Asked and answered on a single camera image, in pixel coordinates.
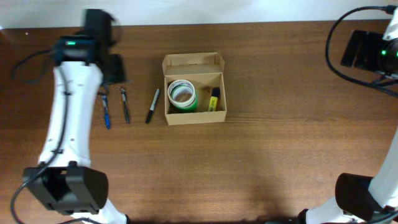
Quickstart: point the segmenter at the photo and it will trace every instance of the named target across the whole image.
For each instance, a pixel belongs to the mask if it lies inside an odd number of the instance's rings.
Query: blue pen
[[[109,107],[108,107],[108,98],[106,95],[102,96],[102,104],[104,105],[104,119],[106,129],[111,129],[111,118],[109,117]]]

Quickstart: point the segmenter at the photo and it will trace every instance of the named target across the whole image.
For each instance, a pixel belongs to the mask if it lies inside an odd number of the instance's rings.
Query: marker
[[[208,111],[216,111],[218,97],[220,96],[220,88],[214,88],[211,92],[209,110]]]
[[[159,99],[159,96],[160,96],[160,88],[156,90],[154,100],[152,102],[152,105],[150,106],[147,119],[145,120],[145,123],[147,123],[147,124],[149,124],[150,119],[152,118],[152,114],[154,113],[156,103],[157,103],[157,100]]]
[[[109,117],[109,107],[108,107],[108,99],[106,95],[102,96],[102,104],[104,106],[104,119],[105,119],[105,125],[106,129],[111,129],[111,118]]]
[[[127,106],[127,96],[126,91],[121,88],[121,94],[123,99],[123,108],[124,108],[124,117],[126,119],[126,123],[130,123],[130,115],[129,115],[129,107]]]

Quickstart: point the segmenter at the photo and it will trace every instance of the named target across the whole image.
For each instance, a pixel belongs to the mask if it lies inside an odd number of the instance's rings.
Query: pen
[[[121,88],[121,94],[123,99],[123,108],[124,108],[124,117],[126,118],[126,123],[130,123],[130,115],[129,115],[129,108],[127,106],[127,96],[126,91]]]
[[[160,88],[156,90],[154,100],[152,102],[152,105],[150,106],[147,119],[145,120],[145,123],[147,123],[147,124],[149,124],[152,114],[154,113],[156,103],[157,103],[157,100],[159,99],[159,96],[160,96]]]
[[[105,119],[105,125],[106,129],[111,129],[111,118],[109,117],[109,108],[108,108],[108,99],[106,95],[102,96],[102,104],[104,106],[104,119]]]

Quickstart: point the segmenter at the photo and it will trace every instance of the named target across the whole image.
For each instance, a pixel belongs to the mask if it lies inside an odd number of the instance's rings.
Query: box flap
[[[165,76],[222,73],[224,60],[218,52],[171,54],[166,55],[162,67]]]

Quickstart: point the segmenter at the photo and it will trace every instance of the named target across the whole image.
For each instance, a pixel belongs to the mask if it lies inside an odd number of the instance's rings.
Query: yellow highlighter
[[[209,111],[216,111],[218,97],[220,96],[220,88],[214,88],[211,92]]]

